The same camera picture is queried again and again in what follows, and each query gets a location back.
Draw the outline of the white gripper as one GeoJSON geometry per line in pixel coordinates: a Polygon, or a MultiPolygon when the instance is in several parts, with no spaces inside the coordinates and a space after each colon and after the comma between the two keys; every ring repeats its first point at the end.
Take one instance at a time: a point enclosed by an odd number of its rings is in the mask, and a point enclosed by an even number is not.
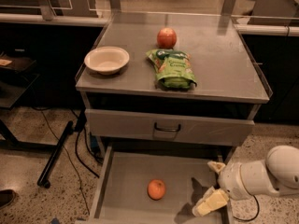
{"type": "Polygon", "coordinates": [[[221,189],[209,188],[203,197],[192,208],[196,217],[203,217],[223,206],[226,206],[229,197],[233,200],[246,200],[249,193],[245,189],[241,178],[241,163],[235,162],[225,166],[222,162],[209,161],[208,167],[219,174],[218,183],[221,189]]]}

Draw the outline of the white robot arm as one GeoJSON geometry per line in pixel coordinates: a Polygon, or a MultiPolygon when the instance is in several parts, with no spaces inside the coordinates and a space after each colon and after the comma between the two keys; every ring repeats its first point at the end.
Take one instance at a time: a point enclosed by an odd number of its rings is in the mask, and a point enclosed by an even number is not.
{"type": "Polygon", "coordinates": [[[277,146],[269,150],[264,160],[251,162],[209,161],[208,167],[218,175],[219,188],[210,187],[192,214],[203,217],[230,200],[247,200],[255,195],[273,197],[299,194],[299,149],[277,146]]]}

